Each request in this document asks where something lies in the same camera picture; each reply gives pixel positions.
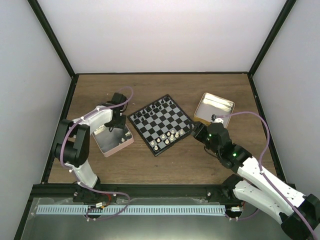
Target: white wall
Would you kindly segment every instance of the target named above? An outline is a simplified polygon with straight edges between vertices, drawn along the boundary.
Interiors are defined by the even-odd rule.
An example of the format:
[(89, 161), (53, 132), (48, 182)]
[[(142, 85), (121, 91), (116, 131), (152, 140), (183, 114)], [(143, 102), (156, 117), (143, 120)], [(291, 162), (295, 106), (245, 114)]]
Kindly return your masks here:
[(249, 71), (285, 0), (39, 0), (76, 73)]
[(289, 183), (320, 198), (320, 1), (297, 1), (254, 82)]
[(0, 6), (0, 238), (11, 240), (41, 180), (71, 79), (28, 2)]

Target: black corner post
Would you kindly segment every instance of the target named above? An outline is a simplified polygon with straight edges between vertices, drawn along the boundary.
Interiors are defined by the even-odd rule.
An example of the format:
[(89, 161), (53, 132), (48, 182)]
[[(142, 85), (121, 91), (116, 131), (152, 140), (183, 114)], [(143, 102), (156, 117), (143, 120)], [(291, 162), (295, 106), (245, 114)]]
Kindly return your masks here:
[(279, 30), (281, 29), (282, 25), (284, 24), (285, 20), (287, 19), (291, 9), (295, 5), (297, 0), (286, 0), (280, 14), (278, 15), (271, 31), (269, 32), (266, 40), (264, 41), (262, 48), (260, 49), (258, 55), (256, 56), (252, 67), (250, 68), (249, 74), (255, 75), (259, 65), (261, 64), (262, 60), (264, 59), (265, 55), (267, 54), (271, 44), (275, 40)]
[(37, 0), (28, 0), (32, 10), (34, 11), (35, 16), (38, 18), (43, 30), (45, 31), (46, 35), (48, 36), (50, 42), (52, 43), (56, 53), (58, 54), (59, 58), (61, 59), (65, 69), (67, 70), (68, 74), (71, 78), (73, 78), (76, 74), (70, 65), (69, 60), (65, 52), (63, 51), (54, 31), (52, 30), (44, 12), (42, 11), (39, 2)]

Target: table top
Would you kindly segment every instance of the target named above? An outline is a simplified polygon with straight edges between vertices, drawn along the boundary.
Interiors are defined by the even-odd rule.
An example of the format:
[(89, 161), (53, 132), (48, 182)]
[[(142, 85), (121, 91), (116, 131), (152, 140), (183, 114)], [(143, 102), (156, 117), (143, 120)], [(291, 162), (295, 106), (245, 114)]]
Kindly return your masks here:
[[(131, 86), (134, 96), (124, 114), (129, 115), (154, 100), (169, 94), (193, 119), (204, 93), (235, 103), (234, 113), (258, 113), (246, 74), (82, 74), (79, 76), (67, 119), (72, 120), (109, 101), (114, 92)], [(127, 97), (129, 90), (122, 92)], [(233, 172), (204, 151), (192, 136), (154, 157), (132, 124), (126, 124), (134, 143), (104, 157), (93, 137), (89, 163), (105, 184), (221, 184)], [(238, 115), (227, 127), (232, 142), (246, 148), (256, 158), (266, 144), (260, 120), (253, 115)], [(270, 152), (263, 157), (264, 167), (275, 174)], [(75, 177), (54, 160), (49, 183), (72, 183)]]

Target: black metal frame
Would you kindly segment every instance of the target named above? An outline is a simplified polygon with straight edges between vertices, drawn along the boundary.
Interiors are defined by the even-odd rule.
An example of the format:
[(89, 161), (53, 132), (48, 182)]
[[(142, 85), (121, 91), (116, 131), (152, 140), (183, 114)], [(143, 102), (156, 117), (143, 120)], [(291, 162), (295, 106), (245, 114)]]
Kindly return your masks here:
[[(283, 23), (285, 22), (287, 16), (289, 15), (291, 9), (293, 8), (295, 2), (297, 0), (287, 0), (276, 19), (269, 35), (267, 36), (259, 54), (257, 55), (251, 69), (249, 72), (135, 72), (135, 73), (80, 73), (80, 74), (247, 74), (248, 81), (250, 83), (252, 93), (255, 97), (255, 103), (258, 109), (260, 116), (266, 120), (256, 87), (253, 80), (253, 76), (257, 71), (259, 65), (261, 64), (263, 58), (265, 57), (268, 49), (270, 48), (272, 42), (274, 41), (277, 33), (281, 29)], [(56, 50), (58, 56), (60, 57), (65, 69), (69, 73), (71, 77), (71, 83), (69, 86), (69, 90), (67, 93), (67, 97), (63, 106), (63, 110), (60, 116), (60, 120), (65, 119), (67, 117), (71, 101), (76, 89), (76, 84), (79, 78), (79, 73), (75, 74), (72, 69), (71, 64), (69, 63), (67, 56), (65, 55), (57, 37), (54, 34), (44, 12), (42, 11), (37, 0), (28, 0), (31, 8), (33, 9), (36, 17), (38, 18), (40, 24), (42, 25), (45, 33), (47, 34), (49, 40), (51, 41), (54, 49)], [(282, 181), (286, 181), (283, 169), (281, 167), (281, 163), (279, 161), (279, 157), (272, 140), (270, 137), (269, 149), (271, 152), (272, 160), (274, 163), (274, 167), (276, 170), (277, 177)], [(19, 240), (22, 237), (24, 227), (29, 215), (29, 211), (31, 208), (31, 204), (34, 198), (73, 198), (75, 201), (81, 201), (81, 196), (74, 196), (76, 191), (79, 191), (79, 186), (77, 184), (69, 184), (69, 183), (48, 183), (49, 175), (51, 172), (51, 168), (53, 165), (54, 157), (50, 153), (47, 159), (47, 163), (43, 172), (43, 176), (41, 179), (41, 184), (36, 184), (33, 186), (31, 190), (31, 194), (26, 203), (26, 207), (24, 213), (22, 215), (20, 224), (16, 231), (15, 240)], [(132, 198), (177, 198), (177, 197), (188, 197), (188, 198), (204, 198), (209, 202), (218, 202), (223, 205), (233, 205), (239, 204), (237, 200), (229, 199), (222, 194), (222, 185), (174, 185), (174, 184), (162, 184), (162, 185), (153, 185), (153, 184), (101, 184), (102, 190), (105, 191), (120, 191), (128, 193)]]

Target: purple cable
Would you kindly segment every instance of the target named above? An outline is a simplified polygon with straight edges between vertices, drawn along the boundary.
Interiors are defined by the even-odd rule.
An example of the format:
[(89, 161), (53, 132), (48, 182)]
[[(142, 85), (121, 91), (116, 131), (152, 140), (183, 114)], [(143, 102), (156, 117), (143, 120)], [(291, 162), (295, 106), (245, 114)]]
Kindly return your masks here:
[(224, 215), (225, 215), (225, 217), (228, 218), (228, 219), (231, 219), (231, 220), (234, 220), (234, 221), (242, 221), (242, 220), (248, 220), (248, 219), (254, 217), (255, 215), (257, 215), (257, 213), (259, 213), (259, 211), (260, 211), (260, 210), (259, 210), (258, 208), (256, 208), (255, 211), (254, 211), (251, 215), (246, 216), (246, 217), (243, 217), (243, 218), (238, 218), (238, 220), (229, 217), (227, 214), (224, 214)]
[[(131, 99), (132, 97), (134, 96), (134, 90), (132, 89), (132, 87), (130, 86), (124, 86), (122, 88), (120, 88), (117, 92), (120, 92), (121, 90), (123, 89), (130, 89), (131, 90), (131, 96), (123, 103), (121, 104), (117, 104), (117, 105), (112, 105), (112, 106), (105, 106), (105, 107), (101, 107), (100, 110), (105, 110), (105, 109), (114, 109), (114, 108), (117, 108), (117, 107), (121, 107), (125, 104), (127, 104)], [(79, 119), (78, 121), (76, 121), (71, 127), (70, 129), (68, 130), (68, 132), (66, 133), (65, 137), (64, 137), (64, 140), (62, 142), (62, 146), (61, 146), (61, 152), (60, 152), (60, 164), (62, 167), (64, 168), (67, 168), (69, 169), (68, 166), (65, 165), (64, 163), (64, 152), (65, 152), (65, 147), (66, 147), (66, 144), (67, 144), (67, 141), (68, 141), (68, 138), (69, 136), (71, 135), (71, 132), (75, 129), (75, 127), (80, 124), (83, 120), (89, 118), (90, 116), (92, 116), (93, 114), (95, 114), (98, 110), (97, 109), (94, 109), (92, 110), (91, 112), (87, 113), (86, 115), (83, 116), (82, 119)], [(108, 216), (108, 217), (105, 217), (105, 218), (102, 218), (100, 220), (106, 220), (106, 219), (110, 219), (110, 218), (113, 218), (113, 217), (116, 217), (118, 216), (120, 213), (122, 213), (128, 206), (129, 206), (129, 203), (130, 203), (130, 196), (128, 194), (126, 194), (125, 192), (118, 192), (118, 191), (99, 191), (99, 190), (96, 190), (96, 189), (93, 189), (91, 187), (88, 187), (86, 185), (82, 185), (81, 183), (79, 184), (81, 187), (83, 188), (86, 188), (92, 192), (95, 192), (95, 193), (99, 193), (99, 194), (117, 194), (117, 195), (123, 195), (123, 196), (126, 196), (128, 198), (128, 203), (127, 205), (121, 209), (119, 212), (117, 212), (116, 214), (114, 215), (111, 215), (111, 216)]]
[(216, 118), (225, 118), (225, 117), (232, 117), (232, 116), (236, 116), (236, 115), (240, 115), (240, 114), (251, 114), (251, 115), (255, 115), (256, 117), (258, 117), (261, 122), (263, 123), (265, 129), (266, 129), (266, 145), (263, 149), (263, 151), (260, 154), (259, 160), (258, 160), (258, 164), (259, 164), (259, 169), (260, 172), (262, 174), (262, 176), (265, 178), (265, 180), (270, 184), (271, 187), (273, 187), (273, 189), (286, 201), (286, 203), (292, 208), (293, 211), (295, 211), (295, 213), (301, 218), (301, 220), (303, 221), (303, 223), (306, 225), (306, 227), (308, 228), (308, 230), (310, 231), (310, 233), (312, 234), (312, 237), (314, 240), (318, 240), (318, 237), (316, 236), (315, 231), (312, 229), (312, 227), (310, 226), (310, 224), (308, 223), (308, 221), (305, 219), (305, 217), (299, 212), (299, 210), (285, 197), (285, 195), (282, 194), (282, 192), (271, 182), (271, 180), (267, 177), (267, 175), (263, 172), (263, 166), (262, 166), (262, 157), (264, 156), (265, 152), (268, 149), (269, 146), (269, 142), (270, 142), (270, 130), (268, 128), (268, 125), (266, 123), (266, 121), (259, 115), (256, 114), (255, 112), (252, 111), (241, 111), (241, 112), (236, 112), (236, 113), (232, 113), (232, 114), (228, 114), (228, 115), (221, 115), (221, 116), (216, 116)]

